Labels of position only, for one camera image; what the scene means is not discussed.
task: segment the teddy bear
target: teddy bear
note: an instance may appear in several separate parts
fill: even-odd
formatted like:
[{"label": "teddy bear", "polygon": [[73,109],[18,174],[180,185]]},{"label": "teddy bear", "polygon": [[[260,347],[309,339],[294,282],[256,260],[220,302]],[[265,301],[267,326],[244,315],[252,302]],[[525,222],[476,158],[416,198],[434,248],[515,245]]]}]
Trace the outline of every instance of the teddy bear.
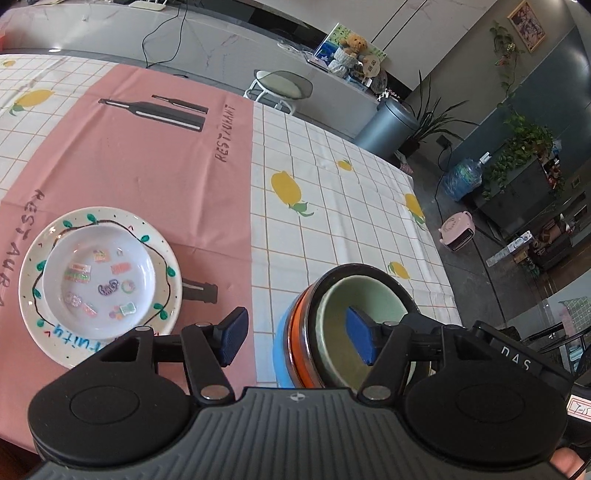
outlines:
[{"label": "teddy bear", "polygon": [[357,64],[357,55],[368,47],[367,41],[351,32],[346,38],[342,38],[339,42],[340,48],[335,51],[334,60],[329,64],[329,70],[337,77],[344,78],[349,69],[355,67]]}]

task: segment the green bowl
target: green bowl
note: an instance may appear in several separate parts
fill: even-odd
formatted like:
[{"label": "green bowl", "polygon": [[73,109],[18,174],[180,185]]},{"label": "green bowl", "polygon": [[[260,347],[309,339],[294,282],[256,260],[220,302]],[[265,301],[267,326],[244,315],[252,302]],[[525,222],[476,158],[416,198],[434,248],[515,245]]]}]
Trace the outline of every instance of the green bowl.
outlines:
[{"label": "green bowl", "polygon": [[[379,280],[352,275],[336,282],[324,294],[316,313],[316,342],[325,371],[335,385],[356,391],[369,373],[345,328],[349,307],[363,310],[377,323],[398,323],[408,313],[402,301]],[[415,363],[411,364],[408,379]]]}]

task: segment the white stool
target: white stool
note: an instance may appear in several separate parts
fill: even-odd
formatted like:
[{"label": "white stool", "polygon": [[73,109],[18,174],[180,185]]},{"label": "white stool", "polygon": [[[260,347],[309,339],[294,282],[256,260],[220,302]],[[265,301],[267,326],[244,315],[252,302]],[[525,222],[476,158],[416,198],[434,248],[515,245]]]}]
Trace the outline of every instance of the white stool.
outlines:
[{"label": "white stool", "polygon": [[266,72],[265,70],[255,70],[255,79],[244,92],[244,97],[251,99],[250,94],[254,89],[261,89],[261,93],[256,97],[256,102],[260,102],[264,96],[270,97],[275,102],[275,109],[282,110],[285,106],[290,115],[296,111],[296,100],[309,98],[312,95],[312,83],[295,73],[284,72]]}]

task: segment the finger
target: finger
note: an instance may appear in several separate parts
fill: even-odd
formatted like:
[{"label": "finger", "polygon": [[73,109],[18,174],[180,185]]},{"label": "finger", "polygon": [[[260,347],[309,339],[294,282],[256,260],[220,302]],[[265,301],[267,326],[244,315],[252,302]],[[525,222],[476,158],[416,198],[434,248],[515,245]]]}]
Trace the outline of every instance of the finger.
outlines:
[{"label": "finger", "polygon": [[[550,463],[560,470],[565,476],[570,477],[583,465],[581,457],[570,448],[561,448],[554,452]],[[584,473],[581,473],[577,480],[584,479]]]}]

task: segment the trash can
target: trash can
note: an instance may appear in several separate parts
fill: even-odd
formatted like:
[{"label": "trash can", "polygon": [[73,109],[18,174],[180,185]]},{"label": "trash can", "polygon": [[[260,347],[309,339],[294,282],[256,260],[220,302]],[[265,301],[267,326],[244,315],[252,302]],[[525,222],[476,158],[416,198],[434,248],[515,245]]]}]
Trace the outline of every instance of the trash can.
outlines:
[{"label": "trash can", "polygon": [[417,130],[418,122],[413,113],[396,100],[386,98],[378,104],[378,113],[353,143],[387,160]]}]

